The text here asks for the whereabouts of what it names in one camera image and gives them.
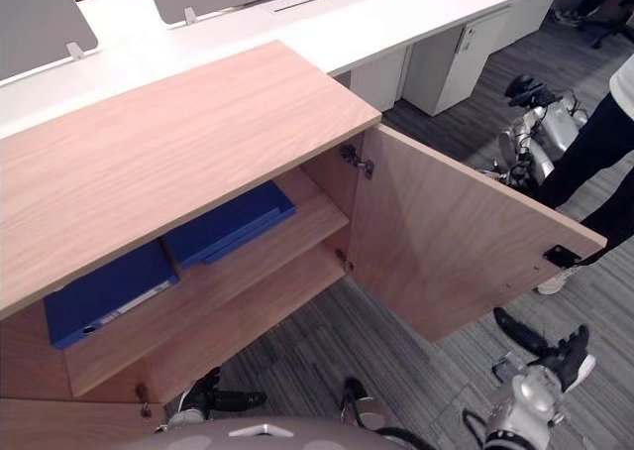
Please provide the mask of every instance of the sneaker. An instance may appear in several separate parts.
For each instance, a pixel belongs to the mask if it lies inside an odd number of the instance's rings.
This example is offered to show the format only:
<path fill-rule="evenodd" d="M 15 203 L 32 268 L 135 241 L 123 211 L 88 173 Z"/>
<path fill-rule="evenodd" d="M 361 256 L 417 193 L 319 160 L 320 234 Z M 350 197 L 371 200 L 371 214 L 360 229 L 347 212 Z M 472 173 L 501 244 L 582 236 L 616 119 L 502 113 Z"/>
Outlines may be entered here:
<path fill-rule="evenodd" d="M 542 284 L 537 286 L 537 292 L 539 294 L 555 294 L 560 289 L 564 287 L 566 281 L 573 276 L 576 272 L 579 271 L 581 267 L 571 267 L 569 269 L 565 269 L 560 272 L 558 275 L 555 275 L 550 280 L 544 281 Z"/>
<path fill-rule="evenodd" d="M 587 16 L 582 16 L 577 11 L 553 11 L 551 17 L 557 24 L 566 27 L 578 27 Z"/>
<path fill-rule="evenodd" d="M 213 394 L 219 381 L 220 368 L 214 368 L 182 394 L 178 404 L 178 412 L 195 408 L 202 413 L 205 420 L 208 419 L 213 405 Z"/>

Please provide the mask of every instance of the door hinge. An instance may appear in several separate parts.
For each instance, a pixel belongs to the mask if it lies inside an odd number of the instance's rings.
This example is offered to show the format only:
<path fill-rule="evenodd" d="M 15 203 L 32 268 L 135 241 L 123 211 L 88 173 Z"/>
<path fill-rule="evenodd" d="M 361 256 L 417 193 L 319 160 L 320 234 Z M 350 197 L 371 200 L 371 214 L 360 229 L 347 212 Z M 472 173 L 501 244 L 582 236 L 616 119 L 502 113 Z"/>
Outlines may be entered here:
<path fill-rule="evenodd" d="M 357 154 L 357 148 L 353 145 L 343 145 L 339 149 L 339 154 L 346 163 L 362 170 L 366 173 L 368 179 L 372 179 L 372 175 L 374 174 L 374 162 L 372 160 L 362 161 L 361 157 Z"/>
<path fill-rule="evenodd" d="M 135 394 L 141 403 L 141 417 L 152 418 L 152 410 L 150 409 L 150 397 L 148 396 L 148 388 L 145 384 L 137 384 Z"/>
<path fill-rule="evenodd" d="M 543 257 L 560 269 L 569 269 L 570 267 L 578 265 L 581 261 L 579 255 L 575 252 L 571 252 L 563 245 L 556 245 L 552 249 L 547 250 Z"/>
<path fill-rule="evenodd" d="M 346 256 L 346 254 L 344 254 L 343 250 L 335 250 L 335 255 L 337 255 L 337 258 L 341 260 L 341 262 L 344 264 L 344 270 L 346 272 L 351 272 L 355 269 L 355 264 L 348 260 L 348 257 Z"/>

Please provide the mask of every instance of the open cabinet door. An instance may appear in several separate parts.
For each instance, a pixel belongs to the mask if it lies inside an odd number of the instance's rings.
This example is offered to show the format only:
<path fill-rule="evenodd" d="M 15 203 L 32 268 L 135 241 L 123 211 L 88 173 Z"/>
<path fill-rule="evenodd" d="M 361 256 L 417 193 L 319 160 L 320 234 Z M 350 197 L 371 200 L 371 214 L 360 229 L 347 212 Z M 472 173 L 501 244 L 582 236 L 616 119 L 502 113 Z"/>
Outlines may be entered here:
<path fill-rule="evenodd" d="M 353 276 L 429 340 L 555 275 L 543 255 L 585 258 L 605 239 L 384 125 L 365 132 L 349 259 Z"/>

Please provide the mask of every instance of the blue binder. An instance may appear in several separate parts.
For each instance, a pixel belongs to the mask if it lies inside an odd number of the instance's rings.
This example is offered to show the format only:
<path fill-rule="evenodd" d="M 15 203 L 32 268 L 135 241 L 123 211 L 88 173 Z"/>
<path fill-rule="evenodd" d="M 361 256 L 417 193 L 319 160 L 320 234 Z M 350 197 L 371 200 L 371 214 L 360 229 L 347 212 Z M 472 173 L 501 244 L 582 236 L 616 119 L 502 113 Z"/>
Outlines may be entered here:
<path fill-rule="evenodd" d="M 209 264 L 294 212 L 290 199 L 269 181 L 173 229 L 163 239 L 184 268 L 200 262 Z"/>
<path fill-rule="evenodd" d="M 176 283 L 154 240 L 45 297 L 51 344 L 63 349 Z"/>

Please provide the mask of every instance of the white cabinet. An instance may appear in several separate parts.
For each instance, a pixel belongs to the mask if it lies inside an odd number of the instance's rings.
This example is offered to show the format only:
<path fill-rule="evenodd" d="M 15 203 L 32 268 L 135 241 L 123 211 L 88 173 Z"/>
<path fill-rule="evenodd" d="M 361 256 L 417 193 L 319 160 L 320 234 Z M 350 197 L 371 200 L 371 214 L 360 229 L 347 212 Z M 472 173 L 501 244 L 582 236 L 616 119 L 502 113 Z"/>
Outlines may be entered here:
<path fill-rule="evenodd" d="M 509 12 L 505 8 L 416 43 L 403 98 L 432 116 L 469 98 Z"/>
<path fill-rule="evenodd" d="M 344 84 L 378 111 L 389 110 L 398 99 L 405 51 L 400 49 L 353 68 Z"/>
<path fill-rule="evenodd" d="M 512 4 L 492 51 L 499 51 L 539 30 L 552 4 L 553 0 L 519 0 Z"/>

